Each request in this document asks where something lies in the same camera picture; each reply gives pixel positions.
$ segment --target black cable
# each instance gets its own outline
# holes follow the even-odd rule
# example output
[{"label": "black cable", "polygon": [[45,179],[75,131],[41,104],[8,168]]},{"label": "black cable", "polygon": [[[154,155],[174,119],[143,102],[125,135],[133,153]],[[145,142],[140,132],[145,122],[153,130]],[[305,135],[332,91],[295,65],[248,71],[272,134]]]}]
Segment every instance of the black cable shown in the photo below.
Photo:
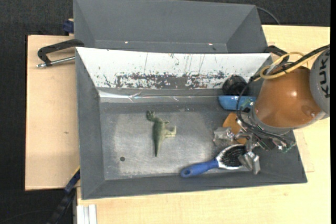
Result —
[{"label": "black cable", "polygon": [[30,215],[30,214],[37,214],[37,213],[41,213],[41,212],[51,212],[51,211],[53,211],[53,210],[47,210],[46,209],[46,210],[35,210],[35,211],[30,211],[30,212],[22,213],[22,214],[19,214],[19,215],[15,215],[15,216],[13,216],[11,218],[7,218],[5,220],[2,220],[0,222],[0,224],[6,223],[8,221],[11,221],[11,220],[13,220],[15,218],[18,218],[18,217],[21,217],[21,216],[26,216],[26,215]]},{"label": "black cable", "polygon": [[[316,54],[318,54],[318,53],[320,53],[320,52],[322,52],[322,51],[324,51],[326,49],[329,49],[329,48],[330,48],[330,44],[325,45],[325,46],[320,47],[320,48],[317,48],[317,49],[311,51],[310,53],[302,56],[299,60],[297,60],[295,62],[292,62],[289,65],[284,66],[282,69],[280,69],[278,71],[275,71],[274,73],[272,73],[272,75],[276,75],[276,74],[279,74],[279,73],[282,73],[282,72],[286,72],[287,69],[289,69],[289,68],[291,68],[293,66],[296,66],[297,64],[305,61],[307,58],[312,57],[312,56],[314,56],[314,55],[316,55]],[[258,79],[258,78],[260,78],[260,74],[259,73],[256,74],[256,75],[254,75],[254,76],[252,76],[250,79],[252,79],[252,81],[254,81],[254,80]]]},{"label": "black cable", "polygon": [[280,25],[280,21],[277,19],[277,17],[275,17],[271,12],[269,12],[268,10],[261,8],[261,7],[257,7],[258,10],[261,10],[262,12],[267,13],[269,16],[272,17],[272,19],[278,24]]}]

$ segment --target blue object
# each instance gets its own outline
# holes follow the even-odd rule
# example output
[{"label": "blue object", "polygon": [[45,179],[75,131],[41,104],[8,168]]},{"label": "blue object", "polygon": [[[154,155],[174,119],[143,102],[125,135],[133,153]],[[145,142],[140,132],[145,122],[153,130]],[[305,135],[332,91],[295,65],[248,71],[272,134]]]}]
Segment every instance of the blue object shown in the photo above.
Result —
[{"label": "blue object", "polygon": [[[220,95],[218,100],[223,109],[236,110],[238,98],[239,96],[237,95]],[[255,102],[257,98],[254,96],[242,96],[240,97],[238,107],[240,108],[244,102],[247,101],[247,99],[249,99],[251,102]]]},{"label": "blue object", "polygon": [[184,168],[181,171],[181,176],[184,177],[184,178],[197,176],[197,175],[200,175],[200,174],[202,174],[202,173],[204,173],[204,172],[206,172],[210,169],[218,168],[218,167],[219,167],[218,161],[216,159],[213,159],[213,160],[208,161],[208,162],[197,163],[197,164],[191,165],[187,168]]},{"label": "blue object", "polygon": [[73,33],[74,32],[74,23],[70,20],[67,20],[63,23],[63,30],[68,33]]}]

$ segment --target metal clamp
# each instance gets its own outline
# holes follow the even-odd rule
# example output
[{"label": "metal clamp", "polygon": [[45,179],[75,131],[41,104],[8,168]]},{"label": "metal clamp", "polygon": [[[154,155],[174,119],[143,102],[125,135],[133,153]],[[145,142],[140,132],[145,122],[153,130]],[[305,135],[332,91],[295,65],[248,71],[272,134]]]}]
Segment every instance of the metal clamp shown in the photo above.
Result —
[{"label": "metal clamp", "polygon": [[56,60],[56,61],[51,61],[47,54],[51,53],[51,52],[55,52],[55,51],[59,51],[59,50],[64,50],[67,48],[71,48],[71,47],[84,47],[84,43],[78,39],[71,39],[68,41],[64,41],[61,43],[57,43],[57,44],[53,44],[50,46],[46,46],[43,48],[40,48],[39,51],[37,52],[37,56],[44,62],[44,63],[40,63],[37,65],[37,67],[49,67],[52,65],[55,65],[57,63],[62,63],[62,62],[66,62],[66,61],[71,61],[74,60],[75,57],[68,57],[68,58],[64,58],[64,59],[60,59],[60,60]]}]

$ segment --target black object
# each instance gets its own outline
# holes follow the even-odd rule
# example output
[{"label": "black object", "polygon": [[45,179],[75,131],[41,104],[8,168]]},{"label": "black object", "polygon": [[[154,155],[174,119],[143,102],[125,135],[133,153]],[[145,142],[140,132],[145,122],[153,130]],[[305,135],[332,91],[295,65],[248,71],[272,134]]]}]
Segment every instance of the black object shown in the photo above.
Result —
[{"label": "black object", "polygon": [[247,85],[245,79],[241,76],[233,75],[228,78],[222,87],[224,95],[240,95],[244,87]]},{"label": "black object", "polygon": [[245,146],[235,146],[228,149],[224,155],[221,157],[222,163],[228,167],[239,167],[242,164],[240,163],[238,157],[246,153]]},{"label": "black object", "polygon": [[74,23],[72,21],[67,20],[63,23],[62,28],[65,32],[73,33],[75,26],[74,26]]},{"label": "black object", "polygon": [[51,52],[55,52],[55,51],[59,51],[59,50],[64,50],[67,48],[71,48],[71,47],[84,47],[84,44],[82,41],[78,40],[78,39],[72,39],[72,40],[68,40],[65,42],[60,42],[57,44],[53,44],[50,46],[46,46],[43,48],[40,48],[39,51],[37,52],[37,56],[47,65],[47,66],[51,66],[51,61],[48,58],[47,54],[51,53]]},{"label": "black object", "polygon": [[74,189],[74,186],[79,179],[80,179],[80,169],[78,169],[78,171],[70,179],[67,186],[64,188],[65,195],[61,200],[61,202],[58,204],[54,213],[52,213],[51,217],[46,222],[46,224],[57,224],[65,215],[72,201],[75,198],[76,190]]}]

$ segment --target brush handle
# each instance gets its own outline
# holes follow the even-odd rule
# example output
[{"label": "brush handle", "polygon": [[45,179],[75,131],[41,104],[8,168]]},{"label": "brush handle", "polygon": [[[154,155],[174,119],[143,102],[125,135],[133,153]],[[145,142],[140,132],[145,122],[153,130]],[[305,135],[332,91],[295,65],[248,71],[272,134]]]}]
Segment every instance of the brush handle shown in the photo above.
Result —
[{"label": "brush handle", "polygon": [[184,178],[197,176],[213,168],[218,168],[218,161],[216,159],[188,166],[181,171],[181,176]]}]

